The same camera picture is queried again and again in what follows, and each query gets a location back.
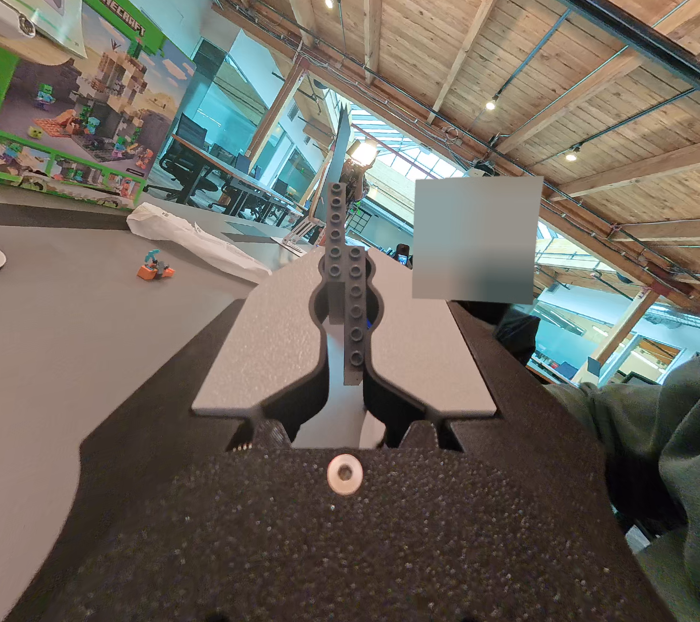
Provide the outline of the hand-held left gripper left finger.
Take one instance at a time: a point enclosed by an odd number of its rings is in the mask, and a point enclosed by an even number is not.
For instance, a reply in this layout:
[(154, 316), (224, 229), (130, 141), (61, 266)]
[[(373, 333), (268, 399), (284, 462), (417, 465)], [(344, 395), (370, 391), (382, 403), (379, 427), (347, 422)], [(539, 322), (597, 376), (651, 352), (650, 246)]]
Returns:
[(324, 253), (314, 249), (274, 272), (247, 296), (192, 403), (199, 416), (259, 423), (287, 431), (320, 413), (328, 401), (328, 339), (319, 299)]

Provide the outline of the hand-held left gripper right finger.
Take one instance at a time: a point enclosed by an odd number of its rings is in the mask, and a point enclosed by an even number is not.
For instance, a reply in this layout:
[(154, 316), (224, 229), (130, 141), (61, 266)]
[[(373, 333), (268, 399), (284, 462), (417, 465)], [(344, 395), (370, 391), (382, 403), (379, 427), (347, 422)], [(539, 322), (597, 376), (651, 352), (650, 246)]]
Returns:
[(495, 402), (447, 302), (413, 298), (410, 269), (377, 250), (367, 255), (366, 408), (389, 430), (420, 419), (494, 417)]

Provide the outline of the grey stepped brick wall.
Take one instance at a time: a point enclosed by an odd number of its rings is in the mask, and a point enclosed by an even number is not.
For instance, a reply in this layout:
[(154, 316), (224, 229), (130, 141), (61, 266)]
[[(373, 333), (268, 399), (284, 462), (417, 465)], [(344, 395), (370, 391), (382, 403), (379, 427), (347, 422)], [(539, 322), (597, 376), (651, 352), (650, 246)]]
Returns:
[(362, 245), (348, 244), (345, 232), (346, 185), (328, 185), (324, 269), (328, 320), (343, 330), (344, 384), (363, 382), (368, 332), (366, 254)]

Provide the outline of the dark grey flat panel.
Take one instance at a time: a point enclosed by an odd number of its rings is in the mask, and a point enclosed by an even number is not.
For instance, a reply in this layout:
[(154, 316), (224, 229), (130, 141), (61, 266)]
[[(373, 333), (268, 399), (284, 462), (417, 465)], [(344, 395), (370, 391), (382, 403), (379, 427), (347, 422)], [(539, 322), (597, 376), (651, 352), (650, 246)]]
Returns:
[(260, 243), (272, 244), (277, 240), (266, 230), (248, 222), (226, 222), (222, 235), (235, 243)]

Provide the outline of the orange and teal brick figure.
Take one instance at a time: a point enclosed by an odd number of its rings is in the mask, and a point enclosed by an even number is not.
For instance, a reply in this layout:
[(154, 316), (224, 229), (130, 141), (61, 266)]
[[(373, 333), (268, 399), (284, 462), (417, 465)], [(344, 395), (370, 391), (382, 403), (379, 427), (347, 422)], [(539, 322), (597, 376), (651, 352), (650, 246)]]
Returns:
[(155, 281), (171, 278), (175, 270), (159, 258), (160, 250), (149, 251), (144, 258), (144, 263), (140, 266), (137, 276), (146, 281)]

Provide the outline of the long wooden office table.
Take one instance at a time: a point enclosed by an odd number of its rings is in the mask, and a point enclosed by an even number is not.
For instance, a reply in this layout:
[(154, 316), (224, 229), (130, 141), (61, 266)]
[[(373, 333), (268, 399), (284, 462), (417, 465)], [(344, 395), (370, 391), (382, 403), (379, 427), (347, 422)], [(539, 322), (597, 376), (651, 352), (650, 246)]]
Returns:
[(218, 171), (223, 176), (224, 186), (239, 193), (237, 196), (229, 196), (229, 203), (223, 206), (223, 213), (227, 216), (238, 216), (245, 209), (246, 202), (250, 197), (259, 199), (262, 202), (258, 207), (260, 210), (255, 216), (255, 222), (264, 223), (273, 209), (280, 211), (275, 219), (275, 226), (280, 226), (289, 215), (299, 218), (306, 213), (306, 210), (300, 204), (273, 189), (269, 189), (251, 176), (243, 174), (241, 171), (217, 160), (214, 156), (205, 153), (182, 137), (174, 135), (172, 140), (195, 156), (195, 167), (187, 183), (177, 193), (176, 203), (188, 204), (197, 186), (204, 179), (205, 174), (208, 174), (205, 171)]

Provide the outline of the person's green sweatshirt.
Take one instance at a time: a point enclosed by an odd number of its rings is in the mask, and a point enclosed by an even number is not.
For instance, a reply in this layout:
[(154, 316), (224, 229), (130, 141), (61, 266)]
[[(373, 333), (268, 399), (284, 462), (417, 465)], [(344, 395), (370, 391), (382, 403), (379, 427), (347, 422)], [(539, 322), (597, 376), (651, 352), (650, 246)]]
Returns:
[(659, 534), (637, 553), (677, 621), (699, 620), (699, 357), (660, 385), (545, 388), (606, 453), (612, 505)]

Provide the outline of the grey upright board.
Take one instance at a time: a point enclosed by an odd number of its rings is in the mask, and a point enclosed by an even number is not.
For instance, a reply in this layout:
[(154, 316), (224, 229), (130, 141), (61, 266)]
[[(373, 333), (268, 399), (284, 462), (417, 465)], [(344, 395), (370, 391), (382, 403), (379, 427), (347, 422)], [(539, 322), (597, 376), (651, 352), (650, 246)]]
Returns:
[(350, 135), (351, 119), (349, 109), (347, 105), (343, 103), (340, 109), (339, 124), (337, 128), (337, 136), (334, 142), (333, 153), (326, 171), (320, 179), (319, 202), (314, 211), (315, 218), (317, 218), (322, 224), (326, 223), (328, 209), (328, 184), (332, 182), (339, 182), (343, 163), (345, 161), (346, 150), (349, 145)]

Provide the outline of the black mesh office chair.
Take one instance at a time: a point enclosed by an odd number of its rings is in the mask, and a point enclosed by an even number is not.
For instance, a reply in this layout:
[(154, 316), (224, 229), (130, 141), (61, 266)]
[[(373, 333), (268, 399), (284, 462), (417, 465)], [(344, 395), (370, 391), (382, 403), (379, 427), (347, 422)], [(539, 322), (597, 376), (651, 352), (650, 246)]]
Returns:
[(153, 184), (153, 179), (149, 178), (149, 183), (144, 190), (162, 191), (166, 194), (166, 200), (200, 207), (193, 199), (196, 191), (216, 192), (218, 190), (217, 185), (208, 179), (214, 167), (185, 143), (204, 152), (205, 141), (206, 129), (182, 114), (172, 135), (171, 145), (158, 162), (160, 169), (180, 184), (180, 189)]

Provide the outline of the green printed toy box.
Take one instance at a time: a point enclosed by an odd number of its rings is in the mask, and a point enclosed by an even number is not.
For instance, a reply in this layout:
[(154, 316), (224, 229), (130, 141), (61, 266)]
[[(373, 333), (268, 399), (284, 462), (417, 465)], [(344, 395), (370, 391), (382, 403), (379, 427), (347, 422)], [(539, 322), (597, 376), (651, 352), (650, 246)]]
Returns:
[(195, 75), (129, 0), (83, 0), (85, 57), (1, 50), (1, 184), (132, 209)]

